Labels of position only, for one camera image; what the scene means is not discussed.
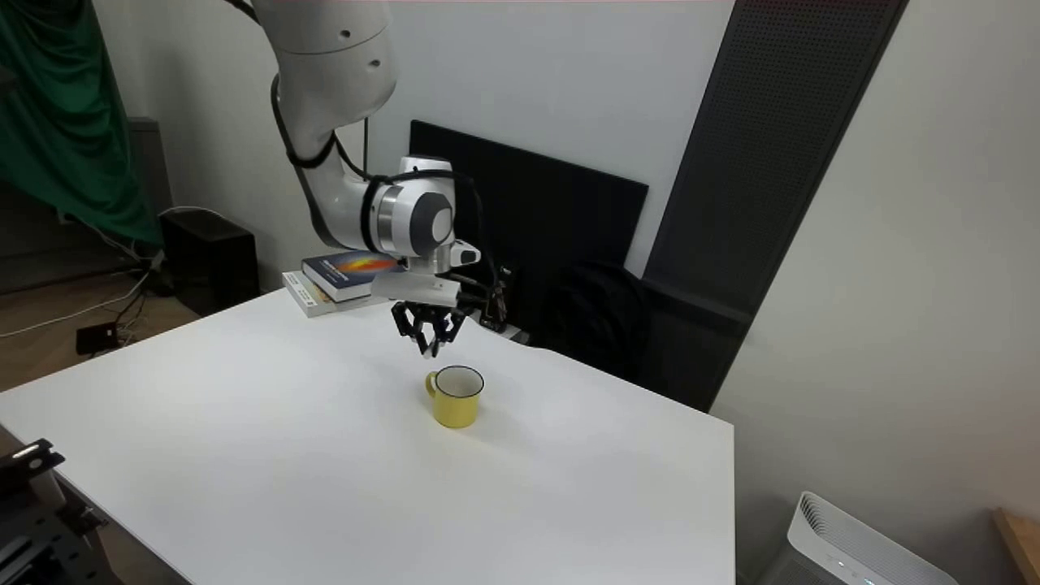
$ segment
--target white table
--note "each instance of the white table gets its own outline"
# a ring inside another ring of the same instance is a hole
[[[422,373],[472,364],[437,430]],[[187,582],[729,585],[732,426],[475,322],[437,359],[388,302],[288,291],[0,396],[67,483]]]

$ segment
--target black box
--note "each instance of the black box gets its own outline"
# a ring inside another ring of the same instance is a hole
[[[211,210],[161,214],[172,291],[198,314],[261,295],[256,241]]]

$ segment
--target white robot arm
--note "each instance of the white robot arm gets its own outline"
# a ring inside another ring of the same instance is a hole
[[[451,342],[462,287],[444,273],[482,261],[456,238],[447,162],[403,159],[398,176],[368,176],[336,128],[379,111],[397,86],[382,0],[229,0],[254,17],[279,62],[272,114],[326,243],[376,251],[403,268],[376,278],[394,317],[422,353]]]

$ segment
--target black monitor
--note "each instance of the black monitor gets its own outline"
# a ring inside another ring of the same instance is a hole
[[[536,331],[547,291],[568,265],[623,265],[648,185],[422,119],[411,124],[408,152],[447,159],[482,188],[487,243],[496,264],[515,276],[511,291],[512,325]],[[477,243],[464,180],[456,199],[456,230]]]

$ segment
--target white wall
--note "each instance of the white wall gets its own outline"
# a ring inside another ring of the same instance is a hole
[[[408,119],[444,124],[649,185],[643,273],[732,0],[389,0],[398,86],[375,118],[394,170]]]
[[[1040,515],[1036,54],[1032,0],[909,0],[714,405],[758,569],[813,487],[1013,582],[988,511]]]
[[[264,278],[321,254],[271,114],[272,53],[225,0],[98,0],[132,118],[161,128],[172,199],[254,230]],[[360,125],[343,134],[360,157]]]

